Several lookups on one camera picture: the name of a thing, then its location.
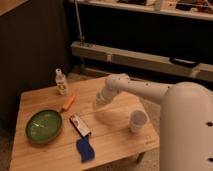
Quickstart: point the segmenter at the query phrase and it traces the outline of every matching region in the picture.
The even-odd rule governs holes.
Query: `shelf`
[[[201,19],[213,21],[213,14],[201,13],[201,12],[192,12],[192,11],[182,11],[182,10],[172,10],[172,9],[156,9],[156,6],[144,6],[144,5],[134,5],[134,4],[126,4],[126,3],[117,3],[116,1],[97,1],[97,0],[78,0],[79,4],[84,5],[93,5],[99,7],[107,7],[107,8],[115,8],[121,10],[129,10],[136,12],[147,12],[161,15],[169,15],[169,16],[177,16],[177,17],[185,17],[185,18],[193,18],[193,19]]]

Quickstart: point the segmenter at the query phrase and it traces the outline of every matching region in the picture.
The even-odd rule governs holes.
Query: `floor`
[[[82,74],[70,73],[68,74],[68,82],[76,82],[94,77]],[[143,105],[150,116],[150,119],[159,133],[159,113],[160,107],[151,102],[142,100]],[[11,151],[12,151],[13,137],[6,131],[0,128],[0,171],[8,171]],[[136,164],[137,156],[125,158],[116,162],[112,162],[97,168],[90,169],[90,171],[159,171],[159,149],[146,152],[141,163]]]

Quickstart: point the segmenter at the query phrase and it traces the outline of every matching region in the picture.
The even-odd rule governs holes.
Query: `table leg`
[[[136,159],[136,163],[137,163],[137,164],[141,162],[141,160],[143,159],[144,154],[145,154],[145,152],[142,152],[142,153],[140,153],[140,154],[138,155],[138,158]]]

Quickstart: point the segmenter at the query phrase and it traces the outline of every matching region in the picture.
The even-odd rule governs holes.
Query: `small box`
[[[82,137],[91,134],[90,129],[84,123],[84,121],[78,116],[78,114],[73,114],[72,116],[70,116],[69,120]]]

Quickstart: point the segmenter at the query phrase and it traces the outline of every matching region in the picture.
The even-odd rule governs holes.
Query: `blue sponge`
[[[89,136],[83,137],[76,142],[77,149],[81,154],[81,162],[92,160],[95,157],[95,152],[89,144]]]

